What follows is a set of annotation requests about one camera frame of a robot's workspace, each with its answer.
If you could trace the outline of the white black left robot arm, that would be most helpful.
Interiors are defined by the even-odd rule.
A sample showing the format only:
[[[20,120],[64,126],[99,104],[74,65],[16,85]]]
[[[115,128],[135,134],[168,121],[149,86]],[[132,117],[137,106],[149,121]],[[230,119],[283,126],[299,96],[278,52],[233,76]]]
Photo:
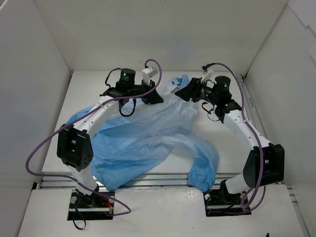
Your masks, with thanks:
[[[76,179],[76,188],[81,202],[87,207],[98,203],[98,184],[91,170],[93,159],[92,138],[101,126],[113,115],[120,114],[123,106],[130,100],[140,98],[145,104],[162,103],[157,93],[155,75],[161,75],[161,69],[146,67],[142,70],[141,84],[135,84],[136,72],[123,68],[114,87],[108,88],[99,102],[87,113],[86,117],[62,129],[58,134],[57,156],[70,169]]]

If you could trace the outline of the light blue zip jacket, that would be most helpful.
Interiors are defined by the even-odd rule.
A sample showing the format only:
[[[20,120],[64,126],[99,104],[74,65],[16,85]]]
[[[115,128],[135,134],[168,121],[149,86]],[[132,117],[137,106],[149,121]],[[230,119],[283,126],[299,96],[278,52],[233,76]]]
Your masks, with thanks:
[[[188,185],[207,191],[215,183],[219,154],[207,140],[192,132],[197,114],[193,102],[175,92],[189,84],[187,75],[172,78],[162,92],[163,103],[128,102],[97,130],[92,139],[93,176],[107,189],[115,190],[164,162],[174,148],[194,157]]]

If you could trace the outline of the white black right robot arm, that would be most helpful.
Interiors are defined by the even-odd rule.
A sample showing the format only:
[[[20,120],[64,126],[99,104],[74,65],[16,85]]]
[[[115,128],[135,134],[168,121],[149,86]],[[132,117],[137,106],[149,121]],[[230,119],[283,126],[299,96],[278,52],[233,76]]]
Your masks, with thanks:
[[[223,203],[230,203],[237,193],[265,186],[284,179],[285,151],[282,145],[274,145],[266,139],[242,115],[241,106],[229,91],[230,78],[217,76],[213,87],[201,79],[193,78],[189,84],[175,94],[185,101],[203,100],[215,106],[215,115],[241,141],[249,152],[241,174],[221,185],[218,197]]]

